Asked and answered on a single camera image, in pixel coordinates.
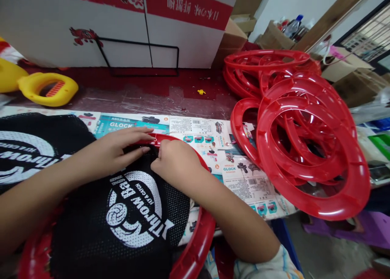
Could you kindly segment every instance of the printed packaging sheet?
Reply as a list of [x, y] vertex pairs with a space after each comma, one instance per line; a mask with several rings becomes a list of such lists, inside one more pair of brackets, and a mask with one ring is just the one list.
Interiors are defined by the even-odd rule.
[[[297, 211], [290, 202], [280, 195], [270, 183], [267, 175], [253, 164], [237, 146], [230, 128], [230, 121], [13, 106], [1, 108], [0, 117], [27, 112], [38, 112], [45, 115], [74, 114], [84, 121], [96, 138], [129, 127], [154, 128], [155, 133], [169, 134], [193, 147], [202, 156], [211, 174], [265, 220], [285, 217]], [[253, 129], [252, 124], [244, 124], [244, 131], [255, 146], [251, 135]], [[199, 205], [191, 200], [188, 223], [179, 245], [189, 242], [195, 230], [198, 216]], [[218, 226], [215, 230], [215, 236], [217, 235], [221, 235]]]

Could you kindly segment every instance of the hand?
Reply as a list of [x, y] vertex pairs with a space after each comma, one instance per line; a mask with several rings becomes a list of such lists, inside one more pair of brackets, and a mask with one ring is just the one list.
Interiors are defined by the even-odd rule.
[[152, 162], [150, 167], [166, 182], [191, 198], [193, 198], [195, 188], [199, 185], [194, 177], [201, 178], [201, 172], [210, 174], [200, 164], [194, 149], [179, 140], [163, 140], [158, 158]]
[[140, 140], [154, 140], [154, 137], [147, 134], [153, 130], [138, 127], [109, 133], [56, 164], [58, 165], [57, 170], [63, 169], [64, 173], [74, 172], [73, 179], [77, 183], [75, 186], [116, 173], [150, 150], [149, 147], [141, 147], [124, 154], [123, 148]]

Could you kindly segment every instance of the yellow plastic part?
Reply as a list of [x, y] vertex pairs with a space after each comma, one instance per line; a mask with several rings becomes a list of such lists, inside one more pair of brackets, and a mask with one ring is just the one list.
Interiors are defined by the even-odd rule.
[[[41, 90], [49, 84], [64, 82], [65, 84], [51, 97], [40, 96]], [[71, 78], [55, 73], [35, 73], [21, 78], [19, 89], [23, 95], [40, 105], [58, 107], [67, 104], [78, 91], [78, 85]]]
[[28, 72], [12, 62], [0, 58], [0, 93], [19, 90], [17, 81], [24, 76], [28, 76]]

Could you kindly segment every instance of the white sleeve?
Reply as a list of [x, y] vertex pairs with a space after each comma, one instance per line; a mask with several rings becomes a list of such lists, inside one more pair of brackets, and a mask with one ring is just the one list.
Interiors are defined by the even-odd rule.
[[269, 262], [250, 264], [240, 260], [234, 263], [235, 279], [304, 279], [297, 270], [284, 246]]

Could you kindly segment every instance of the plastic bag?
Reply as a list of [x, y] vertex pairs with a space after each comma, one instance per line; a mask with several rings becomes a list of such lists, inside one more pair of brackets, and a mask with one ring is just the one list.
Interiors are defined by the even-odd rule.
[[349, 110], [356, 124], [390, 117], [390, 87], [381, 90], [373, 102]]

